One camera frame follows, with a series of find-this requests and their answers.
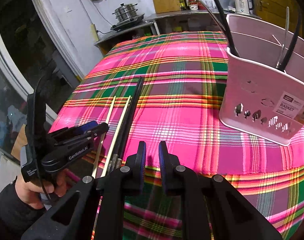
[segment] electric kettle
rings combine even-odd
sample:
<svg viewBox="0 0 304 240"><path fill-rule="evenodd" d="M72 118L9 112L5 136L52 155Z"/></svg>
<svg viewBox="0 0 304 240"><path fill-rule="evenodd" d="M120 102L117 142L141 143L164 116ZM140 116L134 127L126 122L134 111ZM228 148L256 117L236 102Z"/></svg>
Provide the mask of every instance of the electric kettle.
<svg viewBox="0 0 304 240"><path fill-rule="evenodd" d="M254 9L254 0L252 1L252 7L250 8L248 0L235 0L235 9L238 13L250 14L250 10Z"/></svg>

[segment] white door frame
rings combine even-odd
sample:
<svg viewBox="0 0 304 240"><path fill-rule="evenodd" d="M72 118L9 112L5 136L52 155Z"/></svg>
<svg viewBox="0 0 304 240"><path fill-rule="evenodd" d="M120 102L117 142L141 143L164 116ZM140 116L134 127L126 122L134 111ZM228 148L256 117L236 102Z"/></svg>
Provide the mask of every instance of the white door frame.
<svg viewBox="0 0 304 240"><path fill-rule="evenodd" d="M78 57L78 51L53 10L50 0L32 0L32 2L51 40L73 73L81 81L87 73L82 69L83 64Z"/></svg>
<svg viewBox="0 0 304 240"><path fill-rule="evenodd" d="M34 89L27 82L22 75L14 61L12 60L0 34L0 69L5 75L6 79L10 82L18 94L27 101L28 94L32 94ZM46 108L46 121L53 124L58 115L47 105Z"/></svg>

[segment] countertop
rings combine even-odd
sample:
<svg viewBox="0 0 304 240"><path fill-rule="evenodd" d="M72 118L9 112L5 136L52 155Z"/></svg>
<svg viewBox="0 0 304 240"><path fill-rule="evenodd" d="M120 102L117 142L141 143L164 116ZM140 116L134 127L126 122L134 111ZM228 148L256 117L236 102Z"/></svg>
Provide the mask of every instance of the countertop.
<svg viewBox="0 0 304 240"><path fill-rule="evenodd" d="M130 32L130 31L133 31L133 30L136 30L136 29L145 27L145 26L150 26L150 25L152 25L152 24L154 24L154 23L153 23L153 22L147 22L146 19L143 19L143 21L142 21L140 24L138 24L138 25L136 25L136 26L133 26L133 27L131 27L131 28L128 28L128 29L125 29L125 30L122 30L122 31L118 31L118 32L116 32L116 31L111 31L110 33L105 34L105 35L104 35L103 37L101 37L100 40L97 41L94 45L98 45L98 44L100 44L100 43L102 43L102 42L104 42L104 41L110 40L110 39L112 39L112 38L114 38L114 37L117 37L117 36L119 36L119 35L121 35L121 34L128 33L128 32Z"/></svg>
<svg viewBox="0 0 304 240"><path fill-rule="evenodd" d="M218 9L212 9L212 13L218 14ZM260 19L257 15L254 14L241 14L241 13L230 13L230 12L224 12L225 14L237 14L237 15L244 15L248 17L253 17L256 19ZM178 16L178 15L190 15L190 14L208 14L207 10L184 10L184 11L176 11L176 12L166 12L166 13L154 13L150 15L149 17L146 17L145 20L157 20L157 19L162 19L166 17L172 17L172 16Z"/></svg>

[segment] stove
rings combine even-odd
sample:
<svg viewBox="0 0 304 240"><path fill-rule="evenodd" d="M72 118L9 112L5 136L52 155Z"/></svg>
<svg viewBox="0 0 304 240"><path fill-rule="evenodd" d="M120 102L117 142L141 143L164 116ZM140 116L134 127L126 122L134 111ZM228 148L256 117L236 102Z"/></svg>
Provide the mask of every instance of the stove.
<svg viewBox="0 0 304 240"><path fill-rule="evenodd" d="M128 20L119 22L116 25L113 25L111 27L111 30L112 31L123 31L125 29L131 28L133 26L138 25L143 20L143 18L144 18L144 14L137 15L131 19L128 19Z"/></svg>

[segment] pink plastic basket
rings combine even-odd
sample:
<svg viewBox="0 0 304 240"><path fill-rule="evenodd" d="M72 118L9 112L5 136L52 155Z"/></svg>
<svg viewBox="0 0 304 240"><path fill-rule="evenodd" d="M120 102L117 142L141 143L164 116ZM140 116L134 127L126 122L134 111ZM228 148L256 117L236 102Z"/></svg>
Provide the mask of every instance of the pink plastic basket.
<svg viewBox="0 0 304 240"><path fill-rule="evenodd" d="M248 19L252 28L248 28ZM304 126L304 57L300 55L304 40L298 39L286 73L282 73L274 68L281 46L272 35L282 42L284 29L238 15L228 15L227 21L240 57L227 48L228 79L220 120L228 127L286 146ZM274 42L258 36L271 36Z"/></svg>

